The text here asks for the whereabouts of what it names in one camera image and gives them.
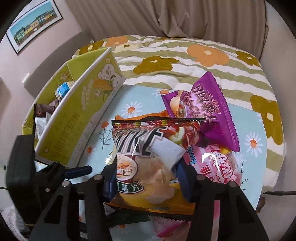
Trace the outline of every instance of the daisy pattern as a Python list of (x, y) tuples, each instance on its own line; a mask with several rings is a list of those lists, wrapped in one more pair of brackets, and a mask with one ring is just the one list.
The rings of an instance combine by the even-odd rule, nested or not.
[(152, 93), (153, 95), (155, 95), (155, 96), (160, 96), (160, 95), (166, 95), (166, 94), (168, 94), (170, 91), (169, 90), (167, 90), (167, 89), (156, 89), (155, 91), (154, 91), (154, 93)]
[(251, 155), (254, 154), (255, 157), (258, 157), (258, 152), (262, 153), (260, 146), (263, 146), (263, 144), (259, 143), (261, 138), (258, 137), (258, 134), (256, 135), (255, 132), (253, 134), (250, 132), (250, 135), (247, 135), (245, 140), (247, 142), (244, 144), (249, 146), (247, 152), (251, 151)]
[(96, 148), (92, 148), (92, 147), (90, 147), (90, 146), (87, 147), (87, 148), (86, 148), (87, 158), (92, 158), (92, 157), (94, 157), (95, 152), (96, 152)]
[(142, 110), (140, 110), (140, 108), (142, 108), (143, 105), (141, 105), (140, 103), (136, 102), (131, 102), (131, 104), (126, 104), (126, 106), (123, 107), (122, 111), (122, 117), (123, 118), (131, 118), (131, 117), (135, 117), (138, 116), (137, 112), (142, 112)]
[(263, 122), (261, 114), (257, 113), (257, 116), (259, 117), (259, 122)]
[(114, 229), (116, 229), (118, 232), (121, 232), (122, 234), (127, 234), (131, 230), (131, 227), (126, 224), (120, 224), (115, 226)]
[(244, 159), (244, 155), (241, 154), (240, 152), (236, 152), (233, 155), (234, 155), (238, 165), (247, 161)]

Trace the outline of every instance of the food package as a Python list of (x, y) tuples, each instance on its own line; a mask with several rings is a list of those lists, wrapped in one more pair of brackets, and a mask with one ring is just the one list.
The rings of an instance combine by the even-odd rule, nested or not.
[(226, 184), (235, 181), (240, 186), (242, 174), (237, 162), (231, 151), (224, 151), (217, 144), (210, 144), (206, 148), (190, 146), (183, 158), (197, 173), (207, 176), (213, 182)]
[(55, 106), (57, 108), (57, 106), (59, 105), (59, 98), (54, 99), (54, 101), (51, 102), (49, 105), (50, 106)]
[(169, 233), (180, 227), (186, 221), (174, 220), (162, 217), (153, 217), (156, 228), (156, 235), (161, 237), (166, 237)]
[(56, 107), (48, 104), (36, 104), (36, 117), (45, 117), (46, 113), (53, 114)]
[(69, 81), (62, 83), (57, 90), (54, 92), (55, 96), (59, 99), (59, 102), (65, 97), (68, 91), (72, 88), (75, 84), (75, 81)]
[(113, 120), (118, 195), (110, 204), (183, 214), (180, 207), (184, 203), (180, 201), (184, 199), (180, 187), (176, 189), (173, 185), (176, 176), (172, 167), (197, 142), (203, 120), (162, 117)]
[(200, 132), (211, 141), (239, 152), (239, 140), (219, 85), (210, 72), (194, 83), (190, 92), (175, 91), (162, 96), (170, 117), (205, 117)]
[(49, 122), (51, 116), (52, 116), (51, 114), (46, 112), (45, 117), (35, 117), (35, 125), (36, 125), (35, 139), (40, 140), (40, 138), (44, 132), (44, 129), (45, 129), (47, 123)]

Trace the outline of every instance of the striped blanket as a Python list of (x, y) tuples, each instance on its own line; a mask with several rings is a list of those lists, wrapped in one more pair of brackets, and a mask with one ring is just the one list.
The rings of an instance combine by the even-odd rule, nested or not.
[[(103, 39), (80, 48), (73, 57), (101, 47), (112, 47), (129, 85), (189, 91), (205, 72), (212, 72), (228, 103), (258, 112), (267, 135), (262, 192), (275, 186), (285, 153), (282, 121), (272, 87), (256, 57), (213, 41), (139, 35)], [(248, 151), (258, 160), (260, 140), (250, 133), (241, 143), (249, 145)]]

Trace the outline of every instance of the pink snack bag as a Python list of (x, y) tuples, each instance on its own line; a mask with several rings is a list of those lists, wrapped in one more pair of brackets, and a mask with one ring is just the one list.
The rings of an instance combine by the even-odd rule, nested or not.
[(161, 218), (161, 217), (154, 217), (155, 220), (155, 228), (156, 228), (156, 235), (158, 237), (165, 237), (178, 227), (181, 224), (187, 223), (186, 221), (168, 219), (168, 218)]
[(234, 156), (231, 152), (221, 153), (217, 144), (210, 144), (206, 148), (190, 146), (183, 158), (198, 174), (207, 176), (213, 182), (226, 184), (235, 181), (239, 186), (241, 184), (242, 173)]
[(162, 96), (170, 117), (205, 117), (200, 132), (212, 142), (239, 152), (234, 123), (219, 85), (211, 72), (194, 83), (190, 92), (179, 90)]

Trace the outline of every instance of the framed picture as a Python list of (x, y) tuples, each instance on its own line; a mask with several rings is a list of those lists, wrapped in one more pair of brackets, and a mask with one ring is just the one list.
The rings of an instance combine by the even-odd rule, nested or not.
[(18, 54), (34, 37), (62, 19), (53, 0), (33, 0), (12, 23), (6, 35)]

